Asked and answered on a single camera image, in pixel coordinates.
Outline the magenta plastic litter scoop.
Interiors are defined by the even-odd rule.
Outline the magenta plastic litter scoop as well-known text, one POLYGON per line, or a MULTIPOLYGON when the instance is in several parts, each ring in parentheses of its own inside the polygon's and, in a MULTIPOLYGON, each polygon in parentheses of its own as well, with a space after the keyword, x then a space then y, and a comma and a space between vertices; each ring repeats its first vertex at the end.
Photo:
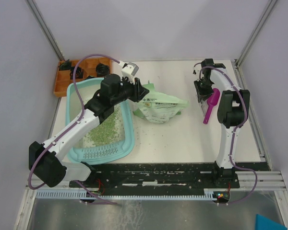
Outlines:
POLYGON ((204 120, 203 123, 206 125, 209 122, 211 113, 213 111, 213 108, 217 106, 218 100, 220 97, 220 91, 217 88, 213 89, 213 94, 207 99, 207 101, 204 103, 205 109, 204 109, 204 120))

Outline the white plastic bag clip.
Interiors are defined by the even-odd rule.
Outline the white plastic bag clip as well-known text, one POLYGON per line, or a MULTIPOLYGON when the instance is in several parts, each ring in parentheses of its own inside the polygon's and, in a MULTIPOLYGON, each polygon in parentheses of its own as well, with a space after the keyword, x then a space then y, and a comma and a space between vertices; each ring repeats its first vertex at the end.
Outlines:
POLYGON ((206 113, 207 113, 207 109, 208 109, 208 104, 207 104, 206 101, 201 101, 200 102, 200 109, 202 111, 203 116, 205 116, 206 113))

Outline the green cat litter bag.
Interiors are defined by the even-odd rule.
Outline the green cat litter bag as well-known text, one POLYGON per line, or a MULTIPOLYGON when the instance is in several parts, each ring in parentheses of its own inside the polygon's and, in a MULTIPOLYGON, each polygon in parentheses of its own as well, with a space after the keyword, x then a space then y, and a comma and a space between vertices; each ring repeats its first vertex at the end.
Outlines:
POLYGON ((176 96, 156 91, 153 83, 143 86, 149 90, 149 94, 136 103, 136 110, 133 111, 133 114, 148 122, 168 122, 174 116, 180 115, 181 111, 189 104, 188 101, 176 96))

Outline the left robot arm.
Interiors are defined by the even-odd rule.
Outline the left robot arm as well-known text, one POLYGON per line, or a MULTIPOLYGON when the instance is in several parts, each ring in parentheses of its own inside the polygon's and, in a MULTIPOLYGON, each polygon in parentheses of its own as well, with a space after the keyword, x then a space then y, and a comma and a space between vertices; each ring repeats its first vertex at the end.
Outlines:
POLYGON ((63 180, 93 186, 96 183, 93 168, 85 162, 64 162, 64 157, 80 139, 114 112, 115 105, 126 100, 139 102, 147 94, 149 90, 139 78, 131 83, 127 77, 107 75, 101 81, 100 89, 87 103, 81 103, 81 112, 63 130, 43 143, 35 141, 29 146, 29 188, 35 189, 32 185, 33 175, 48 187, 55 187, 63 180))

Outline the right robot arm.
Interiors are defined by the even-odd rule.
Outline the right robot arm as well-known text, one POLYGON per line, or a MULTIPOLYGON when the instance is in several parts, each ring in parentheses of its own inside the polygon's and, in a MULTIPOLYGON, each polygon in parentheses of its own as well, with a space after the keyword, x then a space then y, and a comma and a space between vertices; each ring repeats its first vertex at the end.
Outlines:
POLYGON ((210 177, 215 187, 222 187, 228 182, 225 171, 234 173, 236 168, 234 155, 239 132, 248 119, 250 92, 232 81, 224 64, 206 58, 199 65, 199 78, 194 81, 198 103, 208 103, 214 93, 213 86, 220 91, 217 119, 221 125, 221 141, 215 172, 210 177))

